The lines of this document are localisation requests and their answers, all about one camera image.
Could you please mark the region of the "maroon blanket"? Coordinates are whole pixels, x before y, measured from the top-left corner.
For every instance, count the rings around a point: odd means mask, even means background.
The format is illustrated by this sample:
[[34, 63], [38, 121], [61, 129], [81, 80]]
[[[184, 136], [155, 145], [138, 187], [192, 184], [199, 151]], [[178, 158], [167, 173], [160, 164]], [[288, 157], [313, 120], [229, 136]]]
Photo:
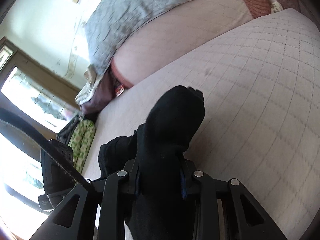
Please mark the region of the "maroon blanket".
[[114, 98], [116, 91], [110, 73], [106, 73], [100, 81], [93, 97], [80, 106], [84, 115], [100, 113]]

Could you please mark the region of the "green patterned folded blanket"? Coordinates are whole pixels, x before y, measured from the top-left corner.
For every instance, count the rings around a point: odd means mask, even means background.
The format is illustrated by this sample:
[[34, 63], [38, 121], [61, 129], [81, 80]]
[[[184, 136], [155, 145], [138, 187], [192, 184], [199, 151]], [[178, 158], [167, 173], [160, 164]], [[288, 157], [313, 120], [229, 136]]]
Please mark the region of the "green patterned folded blanket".
[[73, 150], [73, 167], [81, 173], [91, 144], [96, 132], [96, 127], [91, 120], [82, 120], [75, 128], [68, 146]]

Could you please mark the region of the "grey quilted pillow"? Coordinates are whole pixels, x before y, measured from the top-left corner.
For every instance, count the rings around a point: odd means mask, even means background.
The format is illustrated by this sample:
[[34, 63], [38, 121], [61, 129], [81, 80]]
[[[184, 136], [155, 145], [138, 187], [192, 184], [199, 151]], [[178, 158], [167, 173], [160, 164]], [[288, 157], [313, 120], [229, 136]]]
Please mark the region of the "grey quilted pillow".
[[104, 75], [112, 56], [143, 25], [193, 0], [101, 0], [85, 24], [90, 64]]

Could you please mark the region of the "small red white object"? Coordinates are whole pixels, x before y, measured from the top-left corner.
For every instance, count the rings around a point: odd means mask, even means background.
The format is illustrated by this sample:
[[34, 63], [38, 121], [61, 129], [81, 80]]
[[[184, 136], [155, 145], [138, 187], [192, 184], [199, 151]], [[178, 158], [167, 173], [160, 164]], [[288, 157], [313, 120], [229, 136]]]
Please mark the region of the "small red white object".
[[126, 88], [124, 85], [119, 85], [115, 90], [116, 97], [119, 97], [125, 91], [125, 89]]

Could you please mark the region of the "long pink bolster pillow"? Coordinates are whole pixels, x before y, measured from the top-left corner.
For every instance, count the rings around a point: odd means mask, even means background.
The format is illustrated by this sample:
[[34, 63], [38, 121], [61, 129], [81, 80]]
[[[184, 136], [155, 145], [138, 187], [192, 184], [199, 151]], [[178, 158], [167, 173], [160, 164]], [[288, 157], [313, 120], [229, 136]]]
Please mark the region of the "long pink bolster pillow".
[[194, 0], [157, 17], [117, 50], [111, 71], [131, 88], [202, 44], [260, 16], [269, 0]]

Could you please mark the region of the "wooden framed window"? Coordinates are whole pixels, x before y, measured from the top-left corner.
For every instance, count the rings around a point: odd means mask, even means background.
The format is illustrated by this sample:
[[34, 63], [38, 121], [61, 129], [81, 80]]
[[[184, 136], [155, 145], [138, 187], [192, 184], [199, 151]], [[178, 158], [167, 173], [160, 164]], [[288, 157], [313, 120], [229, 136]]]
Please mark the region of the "wooden framed window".
[[52, 139], [77, 114], [79, 89], [1, 38], [1, 107]]

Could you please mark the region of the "black pants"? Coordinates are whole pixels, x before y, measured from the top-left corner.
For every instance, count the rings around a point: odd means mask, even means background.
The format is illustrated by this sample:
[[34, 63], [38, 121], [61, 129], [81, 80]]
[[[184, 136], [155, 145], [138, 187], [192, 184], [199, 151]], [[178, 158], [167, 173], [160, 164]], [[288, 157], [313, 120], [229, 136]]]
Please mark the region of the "black pants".
[[176, 86], [153, 106], [133, 135], [100, 147], [102, 178], [136, 159], [137, 191], [126, 208], [125, 223], [134, 239], [191, 239], [195, 210], [187, 199], [184, 153], [205, 116], [204, 96]]

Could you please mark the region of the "small floral cloth item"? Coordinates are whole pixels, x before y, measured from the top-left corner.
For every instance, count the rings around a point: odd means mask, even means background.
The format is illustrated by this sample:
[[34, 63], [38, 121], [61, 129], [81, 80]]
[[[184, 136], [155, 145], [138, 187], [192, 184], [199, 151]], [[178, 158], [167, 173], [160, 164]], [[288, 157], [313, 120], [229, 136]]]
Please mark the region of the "small floral cloth item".
[[284, 10], [282, 5], [278, 2], [278, 1], [275, 1], [275, 2], [272, 2], [271, 3], [271, 13], [274, 14], [276, 12], [280, 12]]

